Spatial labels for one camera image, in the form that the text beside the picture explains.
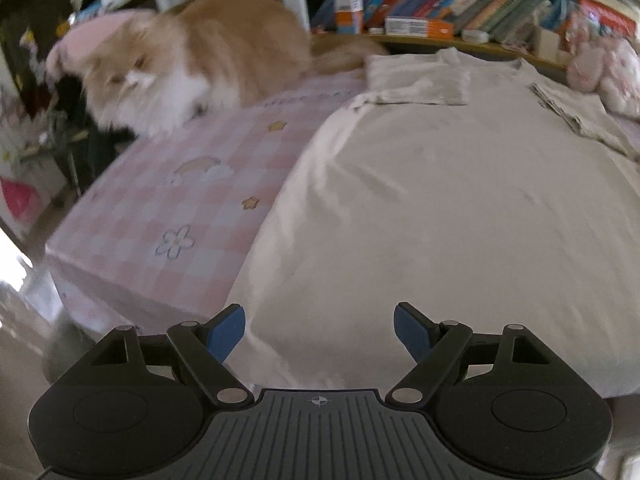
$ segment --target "cat's face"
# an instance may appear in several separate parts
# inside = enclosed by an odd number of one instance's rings
[[[122,107],[144,106],[178,61],[178,36],[158,16],[133,19],[107,38],[80,68],[87,104],[98,126],[122,126]]]

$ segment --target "gingham pattern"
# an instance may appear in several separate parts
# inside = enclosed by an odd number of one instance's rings
[[[191,121],[170,139],[135,142],[47,244],[58,288],[76,288],[94,300],[73,301],[71,292],[65,306],[80,323],[96,326],[97,305],[108,304],[142,332],[165,325],[159,319],[145,326],[148,316],[137,311],[142,304],[146,310],[156,304],[158,312],[177,309],[168,324],[215,315],[309,139],[363,89],[362,72],[313,78],[255,107]],[[222,162],[218,180],[196,174],[168,184],[178,168],[203,156]],[[243,202],[254,206],[253,199],[257,206],[245,209]],[[122,304],[123,291],[131,304]]]

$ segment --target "plush bunny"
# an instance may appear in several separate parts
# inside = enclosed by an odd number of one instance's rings
[[[640,120],[640,58],[627,40],[583,43],[567,67],[567,81],[579,92],[597,92],[610,112]]]

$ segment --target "star print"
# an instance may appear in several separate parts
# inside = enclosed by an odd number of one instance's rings
[[[178,232],[165,232],[164,236],[162,236],[162,243],[156,249],[156,256],[166,254],[168,259],[175,260],[180,256],[181,251],[191,249],[195,244],[195,240],[188,237],[189,229],[190,227],[185,225]]]
[[[260,199],[252,196],[251,198],[248,198],[247,200],[244,200],[244,202],[242,202],[242,207],[245,211],[247,211],[248,209],[253,210],[258,207],[258,202],[260,202]]]
[[[270,132],[281,132],[287,126],[285,121],[276,121],[269,126]]]

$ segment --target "cat's body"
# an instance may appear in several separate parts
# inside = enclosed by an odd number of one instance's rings
[[[196,0],[177,15],[132,19],[78,71],[98,126],[154,136],[199,110],[251,105],[309,73],[351,70],[385,53],[362,39],[323,43],[312,48],[276,0]]]

